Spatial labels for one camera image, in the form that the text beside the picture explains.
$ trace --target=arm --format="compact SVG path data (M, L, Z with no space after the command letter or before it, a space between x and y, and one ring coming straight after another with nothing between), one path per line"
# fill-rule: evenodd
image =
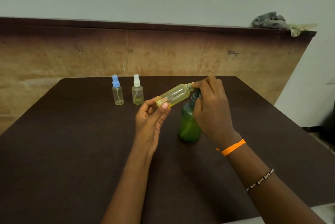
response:
M239 142L241 136L233 128L221 80L209 76L194 86L202 92L202 99L197 99L194 107L194 116L202 131L221 150ZM270 171L247 144L228 154L227 158L245 187ZM250 189L248 194L267 224L324 223L275 173Z
M151 99L140 107L135 140L101 224L140 223L151 158L161 125L171 110L164 104L157 108Z

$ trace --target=spray bottle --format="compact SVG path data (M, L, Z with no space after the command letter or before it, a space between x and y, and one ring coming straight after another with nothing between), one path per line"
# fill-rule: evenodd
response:
M193 91L194 88L192 83L188 84L180 84L161 96L156 98L156 104L159 107L163 103L167 102L169 107L181 102L182 100L188 98L190 96L190 92Z
M144 102L144 95L139 74L134 74L134 86L131 88L131 91L133 93L133 103L135 105L142 104Z
M122 105L124 103L123 101L123 94L122 94L122 87L120 86L120 82L118 79L118 75L112 75L113 79L113 96L114 96L114 101L115 105Z
M187 142L198 141L201 134L201 129L193 116L195 101L198 98L201 98L200 93L200 89L196 89L191 100L182 107L182 120L180 123L179 136Z

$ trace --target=white wall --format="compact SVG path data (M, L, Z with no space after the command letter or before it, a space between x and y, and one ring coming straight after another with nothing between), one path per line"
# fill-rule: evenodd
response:
M333 0L0 0L0 16L153 23L248 26L269 11L319 24L276 103L298 125L319 125L335 99L335 85L326 85L335 77Z

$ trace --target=gray cloth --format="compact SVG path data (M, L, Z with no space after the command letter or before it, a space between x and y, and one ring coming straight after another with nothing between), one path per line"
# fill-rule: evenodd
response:
M264 27L264 28L275 28L275 29L289 29L289 25L283 16L278 15L277 12L269 12L258 16L251 22L251 27Z

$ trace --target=bottle neck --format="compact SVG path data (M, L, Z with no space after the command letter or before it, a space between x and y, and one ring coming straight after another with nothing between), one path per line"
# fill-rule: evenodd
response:
M185 84L185 85L190 92L194 90L194 88L192 86L192 83L188 83L188 84Z

